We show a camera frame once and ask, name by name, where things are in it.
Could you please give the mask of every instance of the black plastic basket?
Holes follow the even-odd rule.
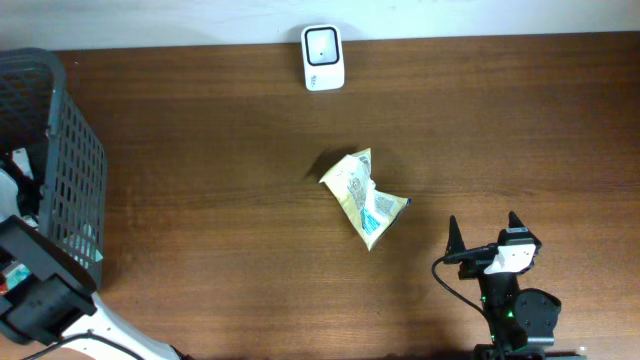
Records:
[[[27,149],[43,184],[38,231],[99,286],[107,159],[65,84],[64,67],[48,51],[0,52],[0,151]]]

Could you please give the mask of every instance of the wooden table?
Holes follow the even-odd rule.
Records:
[[[640,35],[344,52],[346,85],[324,93],[295,44],[59,53],[109,159],[105,302],[198,359],[470,350],[487,326],[430,266],[451,214],[479,246],[516,210],[544,244],[521,286],[563,301],[554,349],[637,357]],[[370,253],[317,184],[367,147],[378,188],[413,199]]]

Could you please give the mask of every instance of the wood grain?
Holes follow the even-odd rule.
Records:
[[[344,51],[345,87],[313,94],[297,45],[59,53],[109,159],[105,302],[198,359],[470,350],[487,326],[430,265],[451,214],[479,246],[515,210],[544,244],[521,286],[563,301],[554,349],[636,357],[640,35]],[[378,188],[413,198],[371,253],[316,183],[366,147]]]

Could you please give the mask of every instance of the white wall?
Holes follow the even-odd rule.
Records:
[[[0,0],[0,49],[293,42],[640,30],[640,0]]]

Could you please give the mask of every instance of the crumpled snack wrapper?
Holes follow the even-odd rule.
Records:
[[[327,184],[369,251],[411,204],[411,199],[376,190],[371,180],[371,149],[345,156],[320,183]]]

